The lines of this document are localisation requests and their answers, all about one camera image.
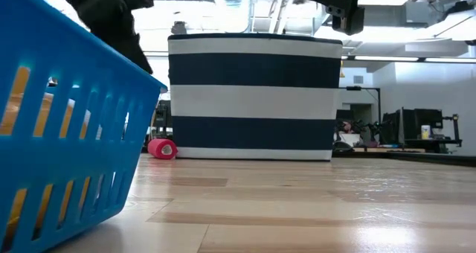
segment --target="ceiling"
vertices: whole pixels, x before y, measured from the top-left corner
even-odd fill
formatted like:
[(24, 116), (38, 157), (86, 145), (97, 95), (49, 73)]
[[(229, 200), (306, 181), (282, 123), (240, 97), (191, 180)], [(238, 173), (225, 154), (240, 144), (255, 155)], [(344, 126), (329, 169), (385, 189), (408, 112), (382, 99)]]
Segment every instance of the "ceiling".
[[(47, 1), (80, 23), (64, 0)], [(145, 51), (166, 51), (174, 21), (185, 21), (188, 33), (285, 30), (287, 34), (341, 39), (345, 54), (455, 57), (468, 51), (465, 42), (452, 41), (453, 36), (435, 37), (431, 26), (456, 1), (459, 0), (359, 0), (366, 7), (365, 29), (355, 36), (333, 31), (322, 6), (310, 1), (155, 0), (154, 7), (135, 10), (134, 15)], [(470, 29), (474, 28), (460, 31), (474, 32)], [(368, 67), (368, 63), (360, 62), (346, 65)]]

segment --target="blue plastic basket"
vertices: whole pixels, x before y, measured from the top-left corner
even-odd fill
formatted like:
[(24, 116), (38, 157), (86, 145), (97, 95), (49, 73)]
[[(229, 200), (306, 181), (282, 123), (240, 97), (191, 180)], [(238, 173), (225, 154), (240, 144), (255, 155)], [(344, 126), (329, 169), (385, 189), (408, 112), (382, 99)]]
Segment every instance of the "blue plastic basket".
[[(0, 135), (0, 237), (5, 237), (14, 197), (26, 189), (13, 239), (10, 245), (4, 241), (3, 249), (40, 252), (121, 211), (159, 92), (166, 86), (43, 0), (0, 0), (0, 25), (0, 119), (17, 70), (30, 69), (13, 132)], [(43, 136), (34, 137), (49, 77), (57, 77), (58, 87)], [(67, 135), (60, 138), (73, 88), (80, 94)], [(86, 110), (91, 116), (81, 139)], [(71, 182), (65, 218), (59, 220)], [(52, 191), (38, 228), (47, 186)]]

